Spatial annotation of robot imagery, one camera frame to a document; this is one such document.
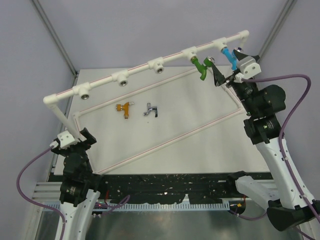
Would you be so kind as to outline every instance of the white board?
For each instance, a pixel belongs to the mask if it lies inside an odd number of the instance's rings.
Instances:
[[[142,72],[133,76],[136,79],[129,79],[130,88],[119,87],[117,83],[107,84],[98,88],[100,92],[95,92],[88,101],[75,97],[70,112],[82,111],[190,69],[190,67],[167,67],[164,73],[157,75],[152,71]],[[228,67],[221,68],[225,75],[228,69]],[[113,69],[108,73],[102,69],[82,70],[78,84],[94,81],[117,70]],[[211,75],[207,76],[206,81],[201,81],[198,72],[192,70],[190,72],[191,74],[184,77],[117,102],[119,104],[135,102],[135,105],[129,107],[127,120],[124,119],[123,111],[116,111],[116,103],[79,117],[79,128],[86,127],[97,139],[97,143],[88,151],[94,172],[101,173],[123,160],[156,148],[238,109],[234,100],[221,87],[214,86]],[[157,118],[154,117],[154,113],[143,116],[148,102],[158,106]],[[244,114],[235,116],[108,173],[269,171],[263,158],[245,134],[243,129],[245,118]],[[62,174],[61,163],[62,158],[59,158],[55,174]]]

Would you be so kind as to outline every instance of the green faucet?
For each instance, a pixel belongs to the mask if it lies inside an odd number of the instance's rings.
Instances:
[[[211,68],[213,65],[213,62],[210,61],[207,57],[205,58],[205,60],[203,61],[204,64],[200,64],[198,58],[196,56],[194,56],[191,59],[192,64],[195,65],[196,69],[198,69],[199,73],[201,73],[201,77],[200,79],[202,81],[204,81],[207,77],[207,68]]]

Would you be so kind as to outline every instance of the tap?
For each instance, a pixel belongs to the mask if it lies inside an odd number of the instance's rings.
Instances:
[[[121,104],[117,104],[115,106],[116,110],[118,112],[120,111],[124,111],[124,119],[128,119],[129,118],[129,106],[135,104],[134,102],[127,102],[125,103],[124,105],[121,105]]]
[[[148,102],[146,105],[147,111],[143,113],[143,116],[148,116],[150,112],[155,112],[155,118],[158,117],[158,107],[157,106],[151,106],[151,103]]]

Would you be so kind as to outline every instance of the silver faucet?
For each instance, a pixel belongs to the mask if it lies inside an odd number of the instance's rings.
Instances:
[[[146,105],[147,111],[143,113],[143,116],[148,116],[150,112],[155,112],[155,118],[158,117],[158,108],[157,106],[151,106],[151,103],[148,102]]]

